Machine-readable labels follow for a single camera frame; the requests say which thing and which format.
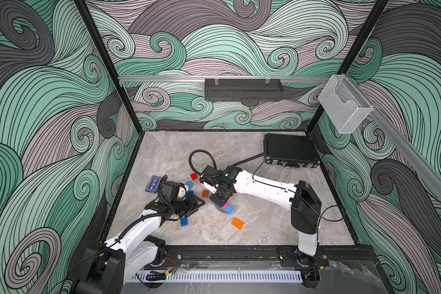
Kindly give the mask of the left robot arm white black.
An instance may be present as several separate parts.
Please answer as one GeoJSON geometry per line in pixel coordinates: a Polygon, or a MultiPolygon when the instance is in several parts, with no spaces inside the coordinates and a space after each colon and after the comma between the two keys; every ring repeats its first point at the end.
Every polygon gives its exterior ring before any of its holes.
{"type": "Polygon", "coordinates": [[[76,264],[71,294],[119,294],[123,285],[143,267],[165,260],[165,241],[152,235],[172,215],[187,218],[205,205],[189,193],[169,204],[157,197],[149,202],[142,215],[121,233],[103,243],[94,243],[76,264]]]}

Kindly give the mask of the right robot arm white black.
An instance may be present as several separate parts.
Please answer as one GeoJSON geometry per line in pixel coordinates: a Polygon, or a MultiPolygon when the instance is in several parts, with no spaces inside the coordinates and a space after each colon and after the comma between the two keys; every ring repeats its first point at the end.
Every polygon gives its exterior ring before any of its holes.
{"type": "Polygon", "coordinates": [[[322,202],[307,182],[292,184],[273,181],[233,165],[223,171],[207,166],[200,182],[211,192],[209,199],[219,208],[236,193],[248,194],[283,207],[290,213],[291,225],[298,231],[297,248],[300,255],[311,260],[316,258],[322,202]]]}

